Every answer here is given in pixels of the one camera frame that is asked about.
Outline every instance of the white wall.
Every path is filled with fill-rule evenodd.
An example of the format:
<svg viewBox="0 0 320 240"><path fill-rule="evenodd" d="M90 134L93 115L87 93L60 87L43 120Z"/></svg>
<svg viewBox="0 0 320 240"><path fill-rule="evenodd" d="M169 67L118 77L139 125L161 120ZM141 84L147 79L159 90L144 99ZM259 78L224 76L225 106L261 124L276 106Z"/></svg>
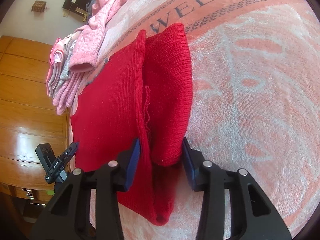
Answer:
<svg viewBox="0 0 320 240"><path fill-rule="evenodd" d="M68 34L84 25L83 17L69 13L63 17L62 5L65 0L46 1L47 9L43 13L31 12L35 0L15 0L0 23L0 36L7 35L25 38L53 45L58 37Z"/></svg>

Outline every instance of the red clothing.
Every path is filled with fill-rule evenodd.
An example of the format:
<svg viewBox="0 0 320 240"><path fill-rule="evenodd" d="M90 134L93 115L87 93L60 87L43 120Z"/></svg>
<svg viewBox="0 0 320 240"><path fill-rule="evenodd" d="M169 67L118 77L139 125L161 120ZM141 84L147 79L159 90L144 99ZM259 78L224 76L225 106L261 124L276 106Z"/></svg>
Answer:
<svg viewBox="0 0 320 240"><path fill-rule="evenodd" d="M71 117L76 167L98 169L140 139L133 185L118 201L155 225L168 222L192 102L191 60L182 24L134 42L110 57L79 95Z"/></svg>

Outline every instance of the pink blanket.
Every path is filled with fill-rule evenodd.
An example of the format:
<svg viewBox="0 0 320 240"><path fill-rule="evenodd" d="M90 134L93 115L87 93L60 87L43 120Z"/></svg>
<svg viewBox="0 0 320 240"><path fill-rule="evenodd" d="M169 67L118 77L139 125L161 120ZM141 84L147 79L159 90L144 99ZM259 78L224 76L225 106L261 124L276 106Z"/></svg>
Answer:
<svg viewBox="0 0 320 240"><path fill-rule="evenodd" d="M174 22L185 25L192 57L191 147L224 169L248 169L295 236L320 201L318 20L305 0L129 0L79 92L139 30L153 35ZM120 205L125 238L195 239L201 204L181 174L165 226ZM93 223L94 208L92 200Z"/></svg>

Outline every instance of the red knit fabric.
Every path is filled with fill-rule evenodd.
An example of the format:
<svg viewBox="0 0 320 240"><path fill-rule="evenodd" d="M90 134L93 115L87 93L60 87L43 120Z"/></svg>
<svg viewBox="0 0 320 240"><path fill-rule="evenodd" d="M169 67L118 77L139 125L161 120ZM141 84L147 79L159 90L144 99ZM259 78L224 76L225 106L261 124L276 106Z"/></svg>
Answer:
<svg viewBox="0 0 320 240"><path fill-rule="evenodd" d="M182 24L116 52L79 95L71 117L76 167L98 169L140 139L133 185L118 201L155 225L173 209L181 143L192 102L191 60Z"/></svg>

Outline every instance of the silver screw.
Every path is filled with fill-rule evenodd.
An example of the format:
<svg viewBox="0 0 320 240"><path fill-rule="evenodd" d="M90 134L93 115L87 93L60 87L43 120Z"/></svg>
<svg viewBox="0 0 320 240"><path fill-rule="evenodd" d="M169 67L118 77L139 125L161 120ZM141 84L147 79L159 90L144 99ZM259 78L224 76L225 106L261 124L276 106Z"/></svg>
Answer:
<svg viewBox="0 0 320 240"><path fill-rule="evenodd" d="M247 176L248 175L248 171L246 169L239 169L239 173L242 176Z"/></svg>
<svg viewBox="0 0 320 240"><path fill-rule="evenodd" d="M204 161L203 162L203 166L207 167L207 168L210 168L212 166L212 162L211 161Z"/></svg>
<svg viewBox="0 0 320 240"><path fill-rule="evenodd" d="M73 173L73 175L80 175L81 174L81 169L76 168L76 169L73 170L72 173Z"/></svg>
<svg viewBox="0 0 320 240"><path fill-rule="evenodd" d="M109 167L116 167L118 165L117 161L109 161L108 163Z"/></svg>

